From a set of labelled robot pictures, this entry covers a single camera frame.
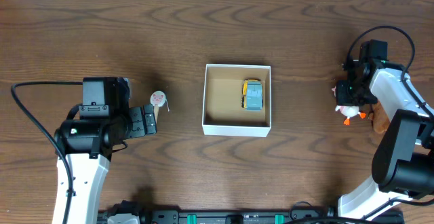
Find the yellow grey toy truck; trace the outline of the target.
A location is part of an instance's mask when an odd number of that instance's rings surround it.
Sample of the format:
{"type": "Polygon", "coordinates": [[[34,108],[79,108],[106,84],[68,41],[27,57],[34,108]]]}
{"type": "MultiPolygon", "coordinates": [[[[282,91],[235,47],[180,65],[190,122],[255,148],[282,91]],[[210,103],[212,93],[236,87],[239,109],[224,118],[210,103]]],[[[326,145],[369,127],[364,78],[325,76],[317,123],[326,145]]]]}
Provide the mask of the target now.
{"type": "Polygon", "coordinates": [[[247,111],[261,111],[263,108],[262,83],[257,79],[246,79],[242,87],[241,106],[247,111]]]}

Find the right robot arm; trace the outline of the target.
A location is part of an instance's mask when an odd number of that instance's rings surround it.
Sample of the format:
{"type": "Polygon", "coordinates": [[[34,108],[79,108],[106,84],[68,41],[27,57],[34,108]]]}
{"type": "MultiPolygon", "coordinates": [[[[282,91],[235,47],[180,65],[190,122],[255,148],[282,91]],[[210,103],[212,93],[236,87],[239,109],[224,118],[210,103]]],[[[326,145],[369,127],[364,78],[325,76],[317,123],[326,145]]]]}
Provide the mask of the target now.
{"type": "Polygon", "coordinates": [[[433,195],[433,109],[422,99],[400,64],[387,60],[387,43],[362,43],[358,60],[343,64],[347,78],[334,88],[336,108],[358,115],[364,105],[380,104],[390,121],[372,160],[372,173],[338,200],[338,216],[371,221],[400,203],[420,204],[433,195]]]}

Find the brown plush with orange top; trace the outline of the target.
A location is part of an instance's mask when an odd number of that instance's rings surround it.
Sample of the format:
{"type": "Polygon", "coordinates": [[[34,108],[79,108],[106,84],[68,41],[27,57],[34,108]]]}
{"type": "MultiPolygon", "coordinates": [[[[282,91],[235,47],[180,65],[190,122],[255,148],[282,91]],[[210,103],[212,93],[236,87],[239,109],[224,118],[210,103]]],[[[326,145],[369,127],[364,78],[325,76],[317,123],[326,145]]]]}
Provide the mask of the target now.
{"type": "Polygon", "coordinates": [[[368,119],[372,121],[373,130],[378,134],[385,133],[390,125],[390,119],[380,102],[370,105],[368,119]]]}

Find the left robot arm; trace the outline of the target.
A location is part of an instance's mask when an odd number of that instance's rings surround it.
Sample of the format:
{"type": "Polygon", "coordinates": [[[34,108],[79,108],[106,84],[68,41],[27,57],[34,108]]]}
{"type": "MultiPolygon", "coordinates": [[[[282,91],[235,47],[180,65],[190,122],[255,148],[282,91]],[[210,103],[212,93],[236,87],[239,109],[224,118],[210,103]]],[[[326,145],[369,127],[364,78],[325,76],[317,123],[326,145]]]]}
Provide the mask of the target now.
{"type": "Polygon", "coordinates": [[[64,158],[57,163],[53,223],[96,223],[100,194],[116,145],[157,133],[152,105],[130,107],[122,77],[88,77],[83,100],[55,132],[64,158]]]}

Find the pink duck toy with hat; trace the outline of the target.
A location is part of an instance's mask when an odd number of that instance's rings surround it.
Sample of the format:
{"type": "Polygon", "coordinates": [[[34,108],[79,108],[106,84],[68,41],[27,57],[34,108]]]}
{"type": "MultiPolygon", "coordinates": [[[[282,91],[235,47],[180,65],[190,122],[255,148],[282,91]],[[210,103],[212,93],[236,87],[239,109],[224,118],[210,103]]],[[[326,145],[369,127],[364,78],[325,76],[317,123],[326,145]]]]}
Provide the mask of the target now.
{"type": "Polygon", "coordinates": [[[360,111],[358,106],[345,106],[337,104],[335,111],[339,111],[345,116],[343,124],[346,126],[350,125],[352,117],[359,116],[361,119],[365,119],[367,117],[367,114],[363,111],[360,111]]]}

